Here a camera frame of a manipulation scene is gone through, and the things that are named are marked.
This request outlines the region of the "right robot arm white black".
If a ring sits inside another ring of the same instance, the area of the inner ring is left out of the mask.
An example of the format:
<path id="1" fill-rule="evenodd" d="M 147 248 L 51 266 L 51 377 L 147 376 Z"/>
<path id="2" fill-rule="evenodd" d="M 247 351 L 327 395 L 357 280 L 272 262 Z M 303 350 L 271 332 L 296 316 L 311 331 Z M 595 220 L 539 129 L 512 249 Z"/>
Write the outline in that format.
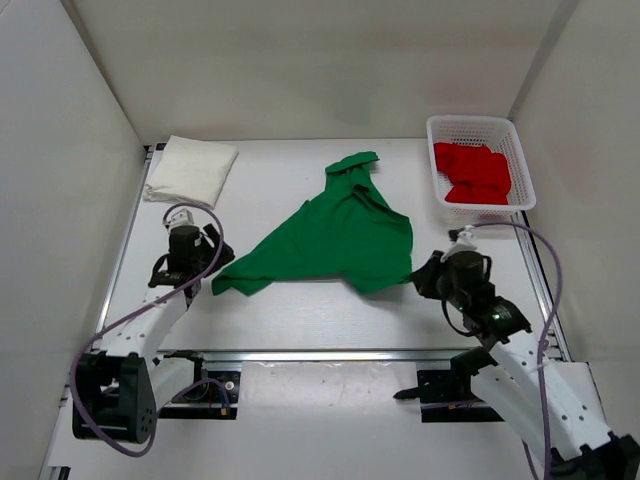
<path id="1" fill-rule="evenodd" d="M 518 434 L 548 479 L 633 479 L 639 444 L 618 436 L 579 398 L 540 352 L 531 324 L 496 294 L 491 259 L 473 251 L 432 252 L 411 275 L 417 293 L 455 308 L 461 335 L 478 346 L 454 356 L 443 385 L 463 401 L 477 398 Z"/>

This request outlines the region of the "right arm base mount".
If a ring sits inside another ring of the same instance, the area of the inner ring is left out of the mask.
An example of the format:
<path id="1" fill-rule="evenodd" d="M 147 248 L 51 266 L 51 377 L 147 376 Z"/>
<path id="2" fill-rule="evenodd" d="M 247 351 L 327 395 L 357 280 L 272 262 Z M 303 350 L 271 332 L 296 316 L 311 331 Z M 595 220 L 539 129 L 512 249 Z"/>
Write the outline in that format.
<path id="1" fill-rule="evenodd" d="M 496 423 L 501 416 L 471 390 L 471 379 L 498 363 L 476 347 L 449 360 L 446 368 L 417 371 L 415 387 L 393 395 L 398 402 L 418 400 L 423 424 Z"/>

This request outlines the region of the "green t shirt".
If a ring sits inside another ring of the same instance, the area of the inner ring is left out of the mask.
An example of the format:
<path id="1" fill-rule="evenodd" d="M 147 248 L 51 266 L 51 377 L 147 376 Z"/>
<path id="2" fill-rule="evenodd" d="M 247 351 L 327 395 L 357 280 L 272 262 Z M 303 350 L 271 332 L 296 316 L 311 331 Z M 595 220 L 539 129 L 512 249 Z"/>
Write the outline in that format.
<path id="1" fill-rule="evenodd" d="M 324 190 L 225 267 L 212 294 L 234 289 L 251 296 L 274 282 L 313 279 L 340 278 L 360 294 L 407 283 L 413 229 L 375 186 L 371 167 L 378 160 L 364 151 L 326 167 Z"/>

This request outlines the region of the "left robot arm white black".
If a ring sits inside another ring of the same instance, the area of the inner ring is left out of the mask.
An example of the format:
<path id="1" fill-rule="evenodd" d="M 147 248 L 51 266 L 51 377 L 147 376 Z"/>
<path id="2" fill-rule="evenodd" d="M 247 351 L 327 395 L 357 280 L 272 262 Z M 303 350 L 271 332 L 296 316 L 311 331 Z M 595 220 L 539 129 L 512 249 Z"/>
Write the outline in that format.
<path id="1" fill-rule="evenodd" d="M 160 410 L 180 400 L 209 397 L 230 413 L 227 381 L 203 367 L 192 351 L 163 354 L 171 328 L 188 312 L 201 281 L 234 258 L 213 225 L 171 226 L 169 247 L 152 268 L 141 314 L 115 326 L 97 350 L 82 354 L 72 369 L 72 431 L 123 449 L 149 446 Z"/>

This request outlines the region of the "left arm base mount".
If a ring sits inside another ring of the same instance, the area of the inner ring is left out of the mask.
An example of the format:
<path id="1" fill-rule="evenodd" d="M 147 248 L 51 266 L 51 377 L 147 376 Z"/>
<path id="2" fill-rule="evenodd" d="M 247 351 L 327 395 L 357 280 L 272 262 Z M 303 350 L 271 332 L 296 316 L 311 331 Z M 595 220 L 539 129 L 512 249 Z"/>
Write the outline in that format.
<path id="1" fill-rule="evenodd" d="M 160 365 L 177 360 L 186 367 L 174 396 L 159 409 L 160 419 L 236 420 L 241 393 L 241 363 L 215 356 L 176 351 L 165 355 Z"/>

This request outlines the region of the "white t shirt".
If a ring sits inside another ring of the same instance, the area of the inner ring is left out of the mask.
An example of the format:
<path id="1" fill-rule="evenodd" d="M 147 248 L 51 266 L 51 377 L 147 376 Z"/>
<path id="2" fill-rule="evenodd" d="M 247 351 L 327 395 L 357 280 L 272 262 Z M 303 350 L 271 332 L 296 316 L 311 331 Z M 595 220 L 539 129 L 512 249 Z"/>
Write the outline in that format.
<path id="1" fill-rule="evenodd" d="M 172 135 L 144 185 L 149 202 L 213 208 L 238 156 L 234 146 Z"/>

